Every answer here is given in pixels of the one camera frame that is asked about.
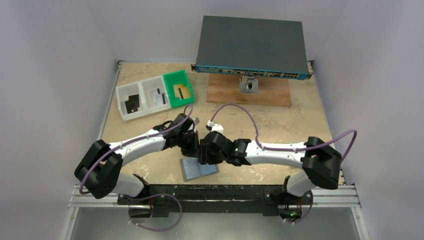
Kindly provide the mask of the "grey leather card holder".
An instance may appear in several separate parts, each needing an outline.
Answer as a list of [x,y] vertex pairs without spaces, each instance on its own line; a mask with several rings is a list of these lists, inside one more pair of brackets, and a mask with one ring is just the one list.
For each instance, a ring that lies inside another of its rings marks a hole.
[[184,182],[217,174],[219,172],[216,164],[200,164],[196,157],[185,157],[180,159],[180,167]]

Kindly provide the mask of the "black card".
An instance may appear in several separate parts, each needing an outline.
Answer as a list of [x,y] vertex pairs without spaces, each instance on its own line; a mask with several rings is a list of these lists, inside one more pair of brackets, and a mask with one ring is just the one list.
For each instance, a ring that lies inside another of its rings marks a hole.
[[132,114],[139,111],[139,107],[136,107],[135,104],[129,103],[129,100],[125,101],[124,104],[127,114]]
[[129,95],[128,102],[136,105],[136,107],[138,108],[140,106],[140,95],[139,94]]

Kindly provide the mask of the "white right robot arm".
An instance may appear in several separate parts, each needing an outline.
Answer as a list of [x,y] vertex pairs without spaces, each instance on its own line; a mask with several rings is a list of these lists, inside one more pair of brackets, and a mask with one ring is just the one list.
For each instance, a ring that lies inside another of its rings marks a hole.
[[239,138],[234,141],[217,131],[209,132],[199,141],[199,162],[234,166],[272,164],[297,168],[300,171],[287,178],[280,196],[288,204],[306,192],[319,187],[335,190],[339,186],[342,155],[324,142],[310,136],[306,142],[291,144],[256,143]]

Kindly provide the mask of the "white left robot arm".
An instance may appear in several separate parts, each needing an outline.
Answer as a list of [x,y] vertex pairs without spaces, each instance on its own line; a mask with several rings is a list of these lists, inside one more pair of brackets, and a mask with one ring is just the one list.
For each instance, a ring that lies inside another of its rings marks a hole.
[[180,113],[174,120],[154,126],[128,140],[106,143],[95,141],[74,171],[81,186],[96,199],[110,193],[129,196],[138,205],[149,199],[149,184],[137,174],[124,174],[122,167],[151,153],[179,147],[184,156],[193,157],[199,147],[197,118]]

